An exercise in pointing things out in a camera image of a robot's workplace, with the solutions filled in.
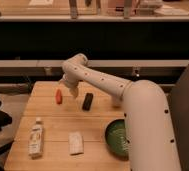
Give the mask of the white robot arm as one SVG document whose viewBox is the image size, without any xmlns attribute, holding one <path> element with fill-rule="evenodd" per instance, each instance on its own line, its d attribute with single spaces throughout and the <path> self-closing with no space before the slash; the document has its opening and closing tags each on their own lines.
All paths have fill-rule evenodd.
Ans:
<svg viewBox="0 0 189 171">
<path fill-rule="evenodd" d="M 82 53 L 65 60 L 62 69 L 61 82 L 73 96 L 85 81 L 121 103 L 130 171 L 182 171 L 168 100 L 159 85 L 90 69 Z"/>
</svg>

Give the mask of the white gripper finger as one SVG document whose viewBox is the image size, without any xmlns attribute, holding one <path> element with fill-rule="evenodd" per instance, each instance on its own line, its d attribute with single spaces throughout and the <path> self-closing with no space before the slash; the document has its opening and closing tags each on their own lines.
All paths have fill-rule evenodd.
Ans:
<svg viewBox="0 0 189 171">
<path fill-rule="evenodd" d="M 61 83 L 64 83 L 64 82 L 65 82 L 65 80 L 62 78 L 62 79 L 59 80 L 58 83 L 61 84 Z"/>
<path fill-rule="evenodd" d="M 71 93 L 71 95 L 72 95 L 74 98 L 77 98 L 77 97 L 78 97 L 78 94 L 79 94 L 79 89 L 78 89 L 78 88 L 71 88 L 71 89 L 70 89 L 70 93 Z"/>
</svg>

